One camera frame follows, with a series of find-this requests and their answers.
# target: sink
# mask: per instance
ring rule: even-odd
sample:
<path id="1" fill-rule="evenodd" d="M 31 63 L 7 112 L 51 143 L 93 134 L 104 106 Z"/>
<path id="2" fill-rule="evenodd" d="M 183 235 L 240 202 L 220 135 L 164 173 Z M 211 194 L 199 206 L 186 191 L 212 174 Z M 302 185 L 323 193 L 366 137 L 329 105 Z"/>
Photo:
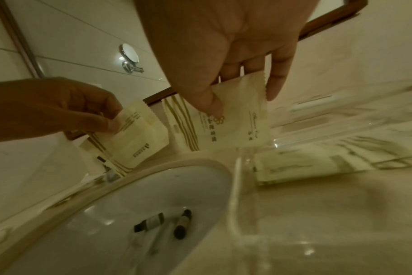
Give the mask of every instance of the sink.
<path id="1" fill-rule="evenodd" d="M 144 257 L 137 274 L 168 274 L 218 222 L 230 187 L 230 173 L 211 166 L 179 167 L 149 175 L 75 213 L 34 243 L 3 274 L 127 274 L 121 270 L 126 265 L 122 260 L 129 259 L 132 250 L 129 233 L 135 224 L 160 212 L 165 223 L 141 232 L 160 240 L 154 243 L 158 245 L 154 252 Z M 178 240 L 172 230 L 184 209 L 192 211 L 192 221 L 186 237 Z"/>

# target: transparent container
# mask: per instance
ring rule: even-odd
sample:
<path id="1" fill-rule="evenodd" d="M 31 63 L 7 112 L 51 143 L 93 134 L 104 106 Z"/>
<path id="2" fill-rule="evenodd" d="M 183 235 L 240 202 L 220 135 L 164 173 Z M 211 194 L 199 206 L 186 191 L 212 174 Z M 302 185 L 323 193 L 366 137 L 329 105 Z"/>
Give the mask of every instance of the transparent container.
<path id="1" fill-rule="evenodd" d="M 320 117 L 327 119 L 319 123 Z M 307 126 L 310 120 L 314 126 Z M 407 136 L 407 150 L 389 145 L 405 158 L 412 153 L 412 81 L 351 87 L 294 104 L 283 108 L 283 125 L 275 130 L 274 145 L 241 150 L 235 163 L 227 222 L 237 274 L 412 274 L 412 162 L 376 166 L 369 158 L 364 169 L 346 174 L 315 169 L 275 184 L 259 181 L 255 162 L 262 154 L 330 148 L 374 131 Z"/>

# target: round mirror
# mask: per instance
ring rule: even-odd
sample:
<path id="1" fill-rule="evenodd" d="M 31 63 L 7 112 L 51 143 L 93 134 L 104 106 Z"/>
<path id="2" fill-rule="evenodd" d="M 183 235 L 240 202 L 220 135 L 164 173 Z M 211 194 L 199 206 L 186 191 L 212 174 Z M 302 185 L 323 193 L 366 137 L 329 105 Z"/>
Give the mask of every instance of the round mirror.
<path id="1" fill-rule="evenodd" d="M 131 45 L 127 43 L 123 43 L 120 45 L 120 53 L 127 61 L 130 61 L 133 64 L 139 62 L 137 52 Z"/>

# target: paper packet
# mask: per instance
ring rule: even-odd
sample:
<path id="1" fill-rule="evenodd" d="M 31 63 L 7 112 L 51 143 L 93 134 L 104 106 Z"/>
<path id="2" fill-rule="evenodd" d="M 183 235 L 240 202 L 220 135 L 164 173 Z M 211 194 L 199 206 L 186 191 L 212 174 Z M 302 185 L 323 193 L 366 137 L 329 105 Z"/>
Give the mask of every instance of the paper packet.
<path id="1" fill-rule="evenodd" d="M 256 153 L 260 184 L 412 167 L 412 121 L 288 149 Z"/>
<path id="2" fill-rule="evenodd" d="M 224 106 L 223 116 L 199 112 L 181 96 L 162 100 L 177 143 L 189 150 L 254 147 L 271 141 L 265 77 L 255 72 L 212 86 Z"/>
<path id="3" fill-rule="evenodd" d="M 115 134 L 89 133 L 80 147 L 124 177 L 168 145 L 168 130 L 143 101 L 134 101 L 115 118 Z"/>

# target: hand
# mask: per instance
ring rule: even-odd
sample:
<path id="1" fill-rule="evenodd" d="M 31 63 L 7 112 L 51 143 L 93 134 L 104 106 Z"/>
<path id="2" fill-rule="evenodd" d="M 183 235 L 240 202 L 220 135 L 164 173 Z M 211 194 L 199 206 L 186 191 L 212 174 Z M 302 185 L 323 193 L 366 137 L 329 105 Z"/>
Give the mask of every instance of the hand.
<path id="1" fill-rule="evenodd" d="M 198 110 L 220 117 L 210 89 L 264 70 L 271 52 L 267 99 L 282 88 L 298 35 L 318 0 L 135 0 L 143 28 L 168 81 Z"/>
<path id="2" fill-rule="evenodd" d="M 121 110 L 110 92 L 65 78 L 0 82 L 0 141 L 65 130 L 117 131 L 112 119 Z"/>

